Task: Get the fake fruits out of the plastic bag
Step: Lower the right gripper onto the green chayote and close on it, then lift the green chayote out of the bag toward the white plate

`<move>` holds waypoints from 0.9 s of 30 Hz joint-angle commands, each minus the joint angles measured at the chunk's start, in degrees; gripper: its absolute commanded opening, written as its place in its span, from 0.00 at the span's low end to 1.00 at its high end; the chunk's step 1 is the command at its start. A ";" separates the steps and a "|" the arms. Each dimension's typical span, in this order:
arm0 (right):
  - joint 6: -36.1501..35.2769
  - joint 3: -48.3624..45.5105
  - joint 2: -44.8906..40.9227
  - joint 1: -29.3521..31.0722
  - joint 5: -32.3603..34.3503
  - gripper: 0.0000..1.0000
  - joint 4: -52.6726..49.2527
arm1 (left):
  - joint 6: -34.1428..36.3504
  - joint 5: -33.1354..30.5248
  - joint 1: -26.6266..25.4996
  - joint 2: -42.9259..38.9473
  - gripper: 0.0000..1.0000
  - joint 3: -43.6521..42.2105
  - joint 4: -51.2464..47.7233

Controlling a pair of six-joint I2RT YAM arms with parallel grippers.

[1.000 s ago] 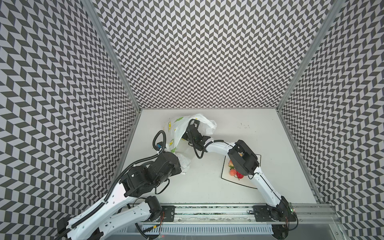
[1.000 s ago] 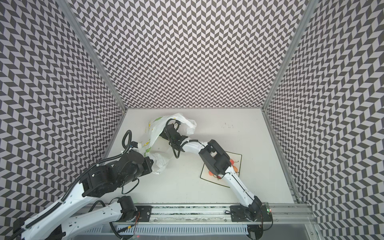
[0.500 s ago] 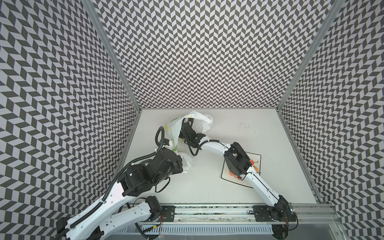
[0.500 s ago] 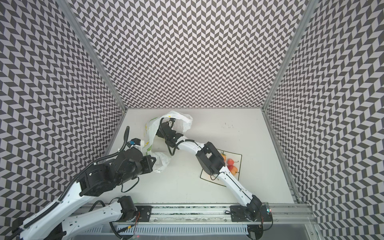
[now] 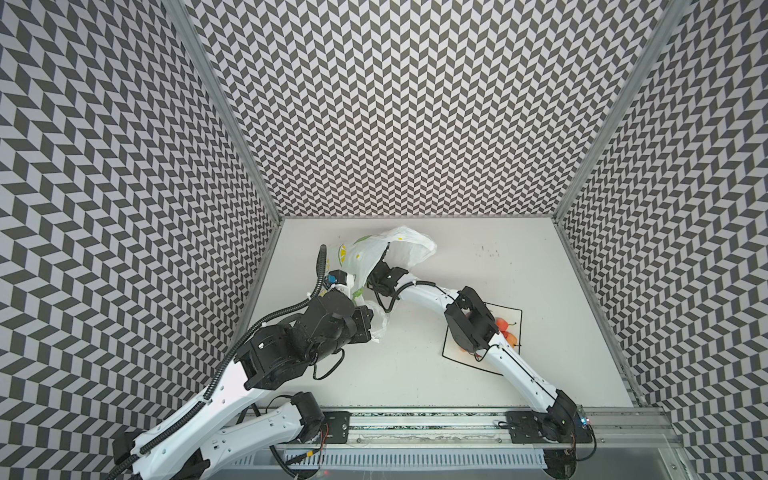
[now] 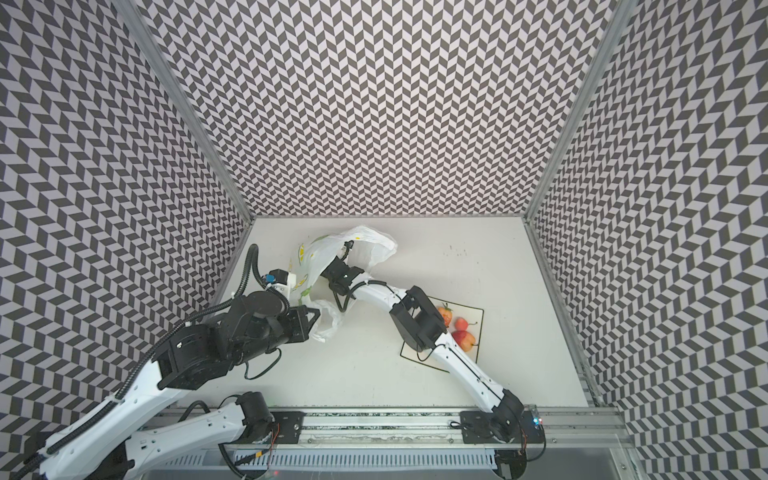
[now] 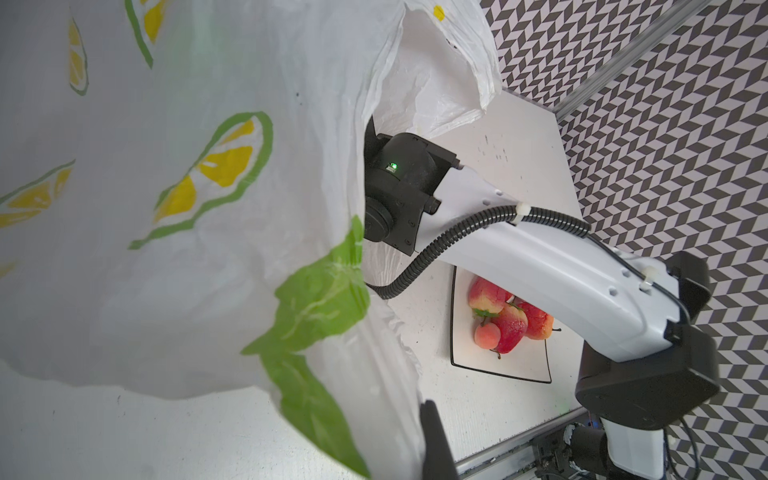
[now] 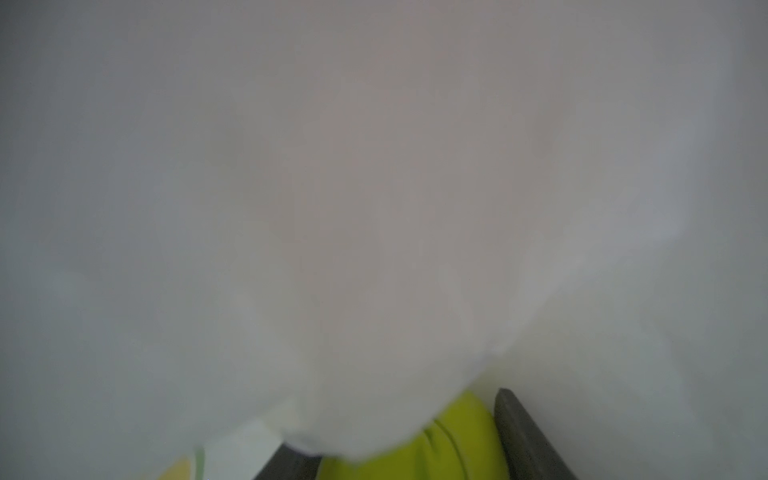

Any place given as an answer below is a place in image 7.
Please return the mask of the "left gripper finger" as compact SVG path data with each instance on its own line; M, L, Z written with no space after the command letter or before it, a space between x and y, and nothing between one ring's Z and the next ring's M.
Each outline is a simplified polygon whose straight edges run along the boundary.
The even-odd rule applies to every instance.
M426 400L420 406L420 422L425 439L423 480L458 480L453 455L434 401Z

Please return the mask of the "pale red fake strawberry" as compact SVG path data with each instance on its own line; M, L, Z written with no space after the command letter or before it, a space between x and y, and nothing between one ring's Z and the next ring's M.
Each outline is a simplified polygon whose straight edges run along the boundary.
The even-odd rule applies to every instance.
M468 294L468 305L480 317L492 318L513 299L514 295L498 285L476 276Z

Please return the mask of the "white plastic bag lemon print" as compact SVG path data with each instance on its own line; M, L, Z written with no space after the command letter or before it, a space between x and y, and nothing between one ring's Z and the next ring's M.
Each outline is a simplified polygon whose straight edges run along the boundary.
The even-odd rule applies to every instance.
M1 359L179 400L248 387L418 479L416 362L363 277L367 124L500 92L475 1L5 1Z

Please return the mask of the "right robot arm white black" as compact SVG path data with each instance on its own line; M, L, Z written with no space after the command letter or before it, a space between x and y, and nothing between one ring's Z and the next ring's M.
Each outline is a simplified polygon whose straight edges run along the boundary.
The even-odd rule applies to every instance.
M611 248L415 134L368 125L364 162L365 236L411 259L378 295L400 295L443 260L552 314L583 339L575 396L602 422L566 428L572 462L608 479L674 476L669 426L720 390L715 341L695 325L712 296L705 260Z

